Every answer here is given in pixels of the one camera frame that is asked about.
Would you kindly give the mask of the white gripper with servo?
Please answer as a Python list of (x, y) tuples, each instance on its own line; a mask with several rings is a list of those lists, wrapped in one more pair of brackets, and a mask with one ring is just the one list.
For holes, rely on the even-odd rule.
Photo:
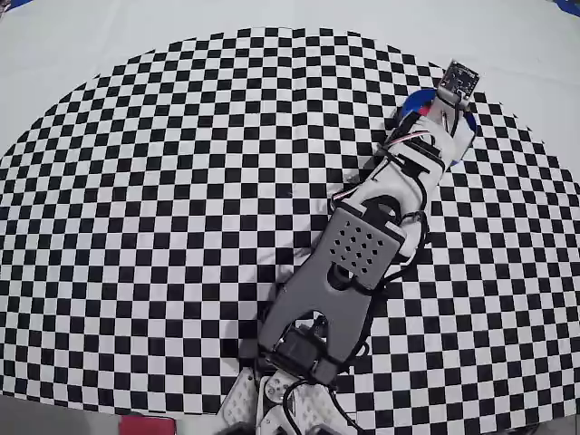
[(462, 160), (475, 137), (465, 118), (459, 118), (455, 133), (449, 134), (418, 111), (395, 110), (387, 152), (405, 175), (442, 175), (450, 159)]

